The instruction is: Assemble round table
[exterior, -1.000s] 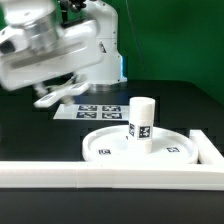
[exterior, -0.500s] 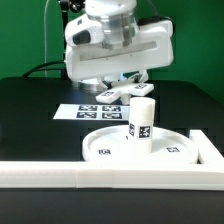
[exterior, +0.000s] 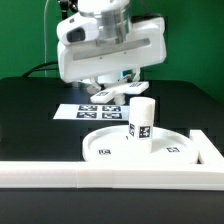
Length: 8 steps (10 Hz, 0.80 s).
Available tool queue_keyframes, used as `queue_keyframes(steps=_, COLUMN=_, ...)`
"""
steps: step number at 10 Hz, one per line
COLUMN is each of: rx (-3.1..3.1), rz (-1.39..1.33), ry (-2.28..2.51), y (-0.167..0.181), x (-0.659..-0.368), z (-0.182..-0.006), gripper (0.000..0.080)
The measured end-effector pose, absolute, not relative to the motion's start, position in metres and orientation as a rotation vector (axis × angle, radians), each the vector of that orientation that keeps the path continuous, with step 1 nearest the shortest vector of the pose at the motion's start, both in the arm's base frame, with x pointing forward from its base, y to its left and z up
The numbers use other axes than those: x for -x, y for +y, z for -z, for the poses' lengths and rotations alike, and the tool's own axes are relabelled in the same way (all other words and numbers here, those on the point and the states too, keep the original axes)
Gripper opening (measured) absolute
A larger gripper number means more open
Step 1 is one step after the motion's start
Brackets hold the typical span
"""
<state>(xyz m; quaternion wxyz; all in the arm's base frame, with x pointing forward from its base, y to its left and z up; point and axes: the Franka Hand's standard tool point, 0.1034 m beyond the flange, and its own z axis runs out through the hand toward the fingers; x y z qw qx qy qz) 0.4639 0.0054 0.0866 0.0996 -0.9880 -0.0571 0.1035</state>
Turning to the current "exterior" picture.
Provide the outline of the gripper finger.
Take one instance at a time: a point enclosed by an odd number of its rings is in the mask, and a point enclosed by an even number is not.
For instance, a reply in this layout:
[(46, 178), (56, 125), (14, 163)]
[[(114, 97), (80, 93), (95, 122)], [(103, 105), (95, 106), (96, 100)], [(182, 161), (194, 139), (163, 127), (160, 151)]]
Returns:
[(90, 84), (87, 87), (87, 92), (89, 94), (96, 94), (97, 92), (101, 90), (101, 85), (98, 83), (97, 78), (90, 78), (89, 81), (90, 81)]
[(129, 74), (129, 79), (132, 82), (138, 82), (140, 80), (140, 73), (141, 73), (140, 68), (132, 69), (131, 73)]

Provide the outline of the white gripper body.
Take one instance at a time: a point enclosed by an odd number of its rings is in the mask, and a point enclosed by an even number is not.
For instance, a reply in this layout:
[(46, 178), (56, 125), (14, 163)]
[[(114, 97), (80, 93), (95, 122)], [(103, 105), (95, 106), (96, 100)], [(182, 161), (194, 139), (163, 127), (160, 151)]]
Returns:
[(56, 29), (60, 78), (71, 83), (159, 64), (166, 58), (164, 31), (162, 17), (76, 13)]

